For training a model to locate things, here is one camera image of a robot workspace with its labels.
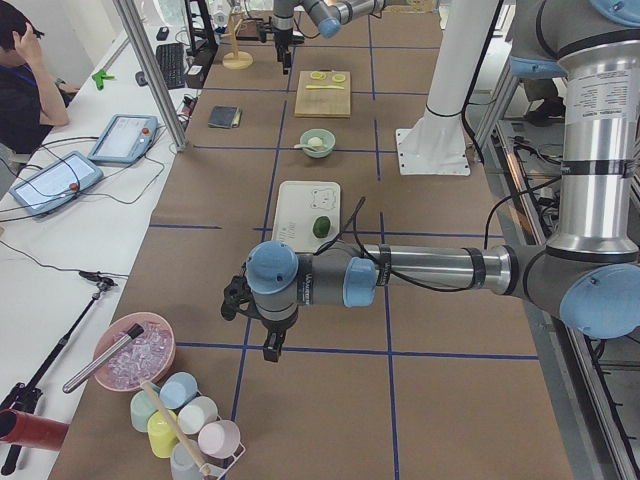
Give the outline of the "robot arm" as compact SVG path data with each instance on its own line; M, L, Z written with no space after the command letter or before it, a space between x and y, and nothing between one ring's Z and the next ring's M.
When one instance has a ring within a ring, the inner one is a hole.
M266 360L278 360L300 306L367 306L392 280L519 297L593 338L621 337L638 326L639 249L627 219L637 167L639 5L522 1L513 27L518 76L568 78L555 232L542 246L488 250L330 240L301 254L279 241L261 243L225 289L221 312L262 322Z
M363 16L380 16L394 1L384 0L275 0L270 20L277 61L284 75L291 69L289 47L293 43L294 10L301 7L324 38L335 36L343 25Z

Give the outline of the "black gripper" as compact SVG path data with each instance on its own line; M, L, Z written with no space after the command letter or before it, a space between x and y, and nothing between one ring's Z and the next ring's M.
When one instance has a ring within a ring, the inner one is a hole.
M266 361L279 361L286 332L295 325L297 318L297 314L292 314L282 320L261 320L262 325L267 330L267 337L262 348L263 357Z
M288 75L291 69L291 53L289 46L292 44L292 29L273 29L273 38L277 52L278 62L282 62L283 74Z

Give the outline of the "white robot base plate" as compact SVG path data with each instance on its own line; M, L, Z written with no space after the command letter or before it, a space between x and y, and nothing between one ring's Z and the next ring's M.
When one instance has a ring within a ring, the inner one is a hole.
M401 175L469 176L466 142L462 127L436 129L421 134L397 129L396 147Z

